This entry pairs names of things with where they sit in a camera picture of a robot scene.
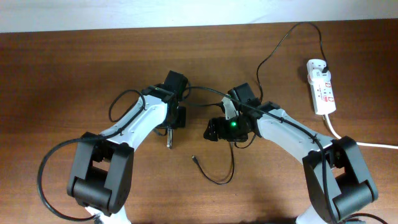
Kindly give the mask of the black Samsung flip phone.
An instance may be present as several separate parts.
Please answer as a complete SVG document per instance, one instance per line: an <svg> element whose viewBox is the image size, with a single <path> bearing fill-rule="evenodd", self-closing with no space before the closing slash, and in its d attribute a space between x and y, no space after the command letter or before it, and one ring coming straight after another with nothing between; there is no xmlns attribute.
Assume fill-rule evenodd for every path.
<svg viewBox="0 0 398 224"><path fill-rule="evenodd" d="M173 129L172 128L168 128L167 129L167 148L168 149L172 148L173 134L174 134Z"/></svg>

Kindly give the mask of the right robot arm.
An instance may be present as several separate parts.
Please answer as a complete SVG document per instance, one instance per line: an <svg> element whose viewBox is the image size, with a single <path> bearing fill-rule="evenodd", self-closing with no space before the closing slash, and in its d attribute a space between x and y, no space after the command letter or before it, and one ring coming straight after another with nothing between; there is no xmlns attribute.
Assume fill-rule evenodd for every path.
<svg viewBox="0 0 398 224"><path fill-rule="evenodd" d="M303 165L311 206L296 223L362 223L360 210L377 200L378 191L355 140L318 134L279 105L262 104L247 83L230 89L221 107L224 116L209 120L205 139L233 144L254 133Z"/></svg>

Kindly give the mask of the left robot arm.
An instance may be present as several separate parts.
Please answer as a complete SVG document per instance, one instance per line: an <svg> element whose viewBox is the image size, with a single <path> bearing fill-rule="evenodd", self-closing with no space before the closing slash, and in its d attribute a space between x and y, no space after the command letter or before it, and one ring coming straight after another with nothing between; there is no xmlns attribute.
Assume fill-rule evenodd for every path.
<svg viewBox="0 0 398 224"><path fill-rule="evenodd" d="M131 188L134 153L156 128L166 131L167 147L172 147L173 130L185 126L186 109L179 103L187 85L187 77L169 71L163 83L139 92L136 104L112 127L82 136L67 194L95 223L129 223L124 204Z"/></svg>

